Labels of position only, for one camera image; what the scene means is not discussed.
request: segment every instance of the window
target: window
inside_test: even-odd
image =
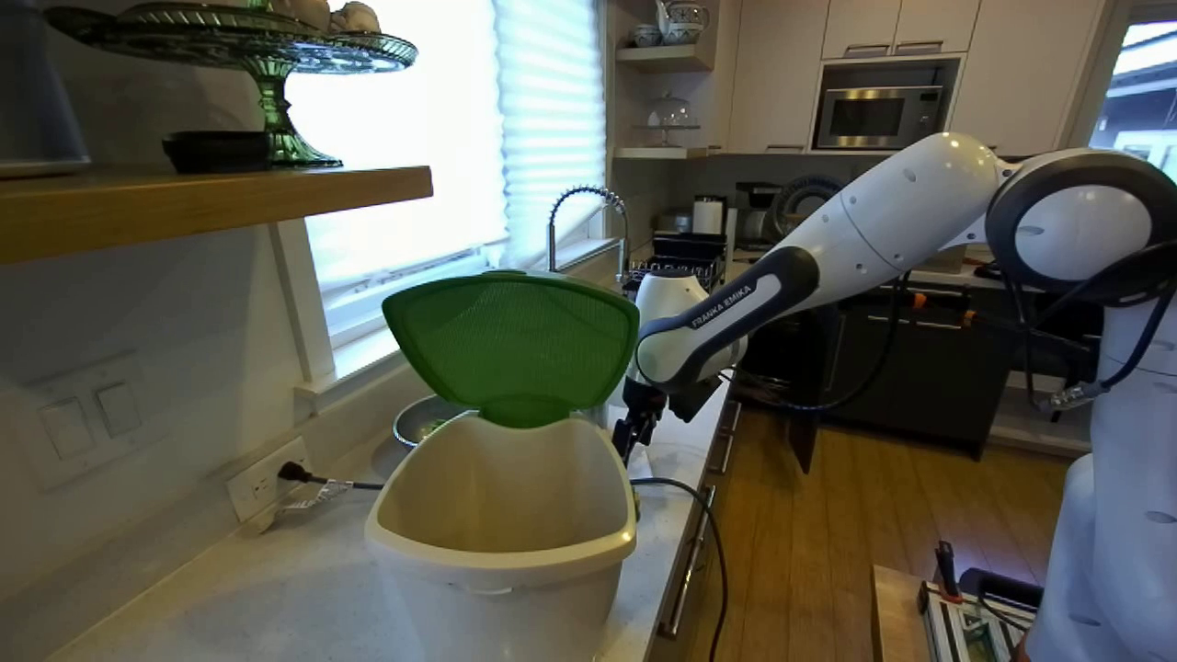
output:
[[[1092,148],[1129,151],[1177,178],[1177,21],[1136,19],[1118,49]]]
[[[435,198],[310,219],[284,233],[310,379],[332,388],[398,346],[393,292],[485,270],[542,270],[546,205],[605,178],[595,0],[369,0],[418,49],[386,79],[289,79],[298,132],[344,165],[430,165]],[[599,239],[599,198],[557,236]]]

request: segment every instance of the wall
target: wall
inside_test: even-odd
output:
[[[810,178],[826,178],[844,183],[862,178],[880,159],[862,155],[721,155],[721,159],[694,159],[694,163],[616,163],[613,188],[629,201],[629,236],[637,254],[652,244],[654,219],[667,210],[689,210],[694,195],[728,195],[735,205],[738,179],[773,179],[773,183],[799,183]]]
[[[253,128],[253,84],[105,57],[51,32],[95,165],[166,165],[176,128]],[[322,418],[294,418],[301,377],[268,228],[0,266],[0,659],[44,659],[74,629],[230,534],[224,477],[289,436],[332,458],[415,393],[398,373]],[[132,357],[142,437],[105,466],[41,486],[19,436],[36,384]]]

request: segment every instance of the wall outlet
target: wall outlet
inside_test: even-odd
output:
[[[288,444],[272,448],[268,458],[244,466],[236,477],[226,477],[230,512],[251,534],[274,526],[288,508],[288,488],[278,486],[284,465],[310,466],[301,437],[289,437]]]

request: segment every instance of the kitchen counter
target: kitchen counter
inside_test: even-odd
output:
[[[735,281],[743,270],[751,270],[770,246],[735,246],[725,281]],[[984,281],[973,270],[980,260],[993,260],[988,249],[969,246],[960,260],[925,260],[913,270],[913,285],[918,289],[956,289],[956,292],[1005,292],[1001,281]]]
[[[663,415],[652,454],[631,474],[698,486],[728,388],[692,418]],[[386,477],[403,448],[374,437],[338,459],[338,474]],[[288,514],[262,536],[230,534],[188,567],[90,626],[51,659],[421,659],[393,584],[364,544],[374,492],[338,492]],[[621,564],[602,662],[637,662],[658,629],[663,593],[692,502],[678,488],[640,488],[637,551]]]

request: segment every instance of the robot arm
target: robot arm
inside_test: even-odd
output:
[[[754,270],[684,312],[654,312],[658,277],[645,281],[637,384],[678,392],[710,379],[725,346],[754,329],[873,292],[947,244],[980,239],[980,215],[1009,165],[969,135],[936,132],[857,178]]]
[[[1058,151],[1009,165],[969,135],[925,135],[826,198],[718,296],[646,277],[616,425],[637,428],[621,443],[646,443],[667,393],[714,379],[754,329],[873,292],[953,244],[988,244],[1009,285],[1104,306],[1101,384],[1077,393],[1101,398],[1092,459],[1066,481],[1028,654],[1172,659],[1177,188],[1129,155]]]

